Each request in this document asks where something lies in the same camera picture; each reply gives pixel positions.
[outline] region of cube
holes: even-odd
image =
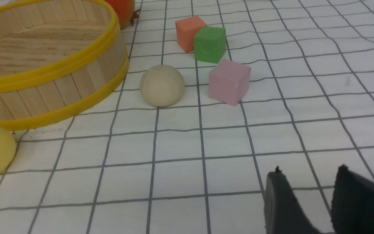
[[[223,59],[209,73],[209,97],[236,106],[245,96],[251,80],[251,67]]]
[[[197,61],[218,63],[226,52],[226,29],[204,26],[194,36]]]
[[[175,21],[175,30],[177,31],[177,42],[184,52],[194,51],[194,36],[207,24],[198,16]]]

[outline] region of orange cube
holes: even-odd
[[[175,21],[177,42],[184,52],[189,53],[194,51],[194,36],[203,26],[207,26],[207,24],[196,15]]]

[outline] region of beige ball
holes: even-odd
[[[142,75],[142,98],[154,107],[168,107],[184,95],[184,78],[177,69],[168,65],[154,66]]]

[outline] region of orange fruit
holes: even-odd
[[[138,19],[141,9],[135,11],[135,0],[105,0],[112,6],[113,10],[118,15],[120,28],[134,24],[134,19]]]

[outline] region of pink cube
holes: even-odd
[[[245,96],[251,80],[251,67],[223,59],[209,73],[209,97],[236,106]]]

